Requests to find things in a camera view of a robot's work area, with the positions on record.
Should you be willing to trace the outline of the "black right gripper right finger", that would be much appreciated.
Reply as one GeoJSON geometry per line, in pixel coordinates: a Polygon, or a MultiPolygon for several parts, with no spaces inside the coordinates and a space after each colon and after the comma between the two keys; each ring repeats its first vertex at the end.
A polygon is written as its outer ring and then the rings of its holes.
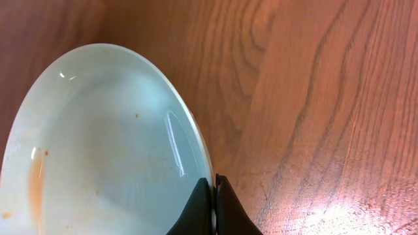
{"type": "Polygon", "coordinates": [[[216,232],[218,235],[262,235],[241,205],[226,176],[216,174],[216,232]]]}

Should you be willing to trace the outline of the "light green plate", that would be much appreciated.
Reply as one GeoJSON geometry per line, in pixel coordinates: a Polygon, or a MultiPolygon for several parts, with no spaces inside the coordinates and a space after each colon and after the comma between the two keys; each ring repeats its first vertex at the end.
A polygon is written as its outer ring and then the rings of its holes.
{"type": "Polygon", "coordinates": [[[90,44],[27,92],[1,169],[2,234],[165,234],[214,173],[202,134],[146,58],[90,44]]]}

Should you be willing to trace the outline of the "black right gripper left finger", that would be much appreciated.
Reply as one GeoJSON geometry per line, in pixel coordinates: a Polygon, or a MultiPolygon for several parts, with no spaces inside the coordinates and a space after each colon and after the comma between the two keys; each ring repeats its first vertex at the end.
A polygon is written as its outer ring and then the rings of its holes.
{"type": "Polygon", "coordinates": [[[212,199],[208,180],[200,178],[167,235],[212,235],[212,199]]]}

